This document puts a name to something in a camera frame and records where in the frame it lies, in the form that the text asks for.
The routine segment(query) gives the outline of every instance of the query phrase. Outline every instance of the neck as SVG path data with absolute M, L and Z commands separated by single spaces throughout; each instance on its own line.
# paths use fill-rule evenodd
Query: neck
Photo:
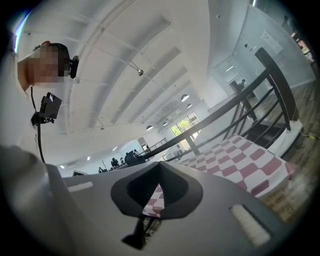
M 28 59 L 27 58 L 24 58 L 22 60 L 20 60 L 17 64 L 18 66 L 18 80 L 19 80 L 19 83 L 22 87 L 22 89 L 24 91 L 26 91 L 29 86 L 30 86 L 30 83 L 28 81 Z

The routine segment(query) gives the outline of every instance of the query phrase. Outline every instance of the wooden floor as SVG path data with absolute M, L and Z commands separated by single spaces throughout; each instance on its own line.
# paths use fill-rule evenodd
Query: wooden floor
M 320 137 L 320 80 L 300 85 L 292 89 L 303 133 Z M 261 104 L 257 117 L 270 108 L 276 99 L 273 95 L 269 102 Z M 278 106 L 268 117 L 274 120 L 280 112 Z M 288 224 L 296 222 L 307 209 L 312 194 L 318 185 L 320 174 L 320 140 L 301 135 L 293 148 L 283 158 L 298 166 L 291 184 L 273 191 L 262 201 Z

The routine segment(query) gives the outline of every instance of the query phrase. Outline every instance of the ear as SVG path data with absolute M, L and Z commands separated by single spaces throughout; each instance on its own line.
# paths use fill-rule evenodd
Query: ear
M 50 45 L 50 41 L 44 41 L 42 44 L 41 44 L 41 47 L 43 46 L 48 46 Z

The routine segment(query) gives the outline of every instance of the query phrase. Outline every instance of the security camera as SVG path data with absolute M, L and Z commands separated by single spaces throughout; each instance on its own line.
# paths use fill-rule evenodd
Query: security camera
M 138 70 L 138 75 L 139 75 L 139 77 L 141 77 L 143 74 L 144 74 L 144 71 L 143 71 L 142 69 L 139 69 L 139 70 Z

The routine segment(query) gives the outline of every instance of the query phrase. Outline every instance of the white ceiling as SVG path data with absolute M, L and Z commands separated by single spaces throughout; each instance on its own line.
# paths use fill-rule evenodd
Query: white ceiling
M 55 0 L 38 6 L 23 28 L 19 57 L 46 40 L 80 57 L 76 79 L 66 77 L 49 90 L 62 106 L 55 124 L 42 128 L 48 162 L 65 163 L 142 137 L 147 125 L 198 104 L 208 68 L 235 48 L 248 2 Z M 38 108 L 47 91 L 34 90 Z M 181 102 L 184 93 L 190 98 Z

